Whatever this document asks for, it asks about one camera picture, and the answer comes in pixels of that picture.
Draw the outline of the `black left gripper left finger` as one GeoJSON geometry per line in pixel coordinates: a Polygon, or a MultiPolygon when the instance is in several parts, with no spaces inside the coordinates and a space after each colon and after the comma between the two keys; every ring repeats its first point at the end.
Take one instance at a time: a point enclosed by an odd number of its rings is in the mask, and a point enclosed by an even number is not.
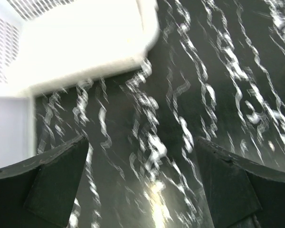
{"type": "Polygon", "coordinates": [[[67,227],[88,148],[88,139],[79,135],[0,168],[0,228],[67,227]]]}

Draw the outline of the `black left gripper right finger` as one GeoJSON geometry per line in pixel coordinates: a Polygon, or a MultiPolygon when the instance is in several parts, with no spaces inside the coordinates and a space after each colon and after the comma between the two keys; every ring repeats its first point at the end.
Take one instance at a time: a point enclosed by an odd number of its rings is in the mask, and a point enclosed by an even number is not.
{"type": "Polygon", "coordinates": [[[228,152],[203,137],[195,152],[216,228],[285,228],[285,172],[228,152]]]}

